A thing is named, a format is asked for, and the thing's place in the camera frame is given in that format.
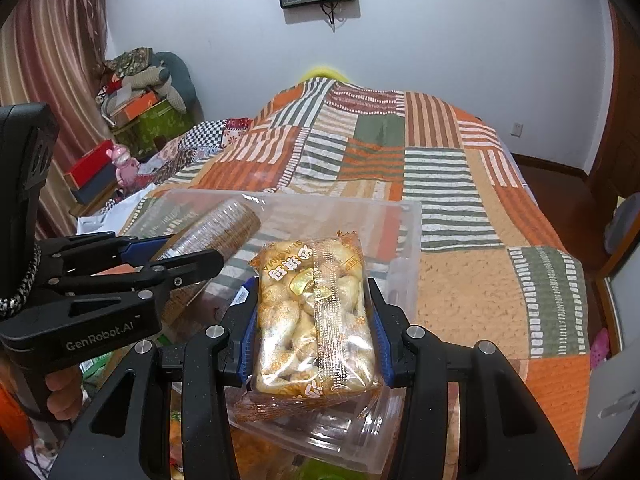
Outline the left hand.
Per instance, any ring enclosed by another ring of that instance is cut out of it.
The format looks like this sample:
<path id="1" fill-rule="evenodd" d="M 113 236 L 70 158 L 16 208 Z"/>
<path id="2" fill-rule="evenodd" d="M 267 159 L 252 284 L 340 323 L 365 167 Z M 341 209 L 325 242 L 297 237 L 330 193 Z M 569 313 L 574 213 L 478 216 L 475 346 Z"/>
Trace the left hand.
<path id="1" fill-rule="evenodd" d="M 78 366 L 47 374 L 46 385 L 50 390 L 47 407 L 57 419 L 74 420 L 82 407 L 82 374 Z"/>

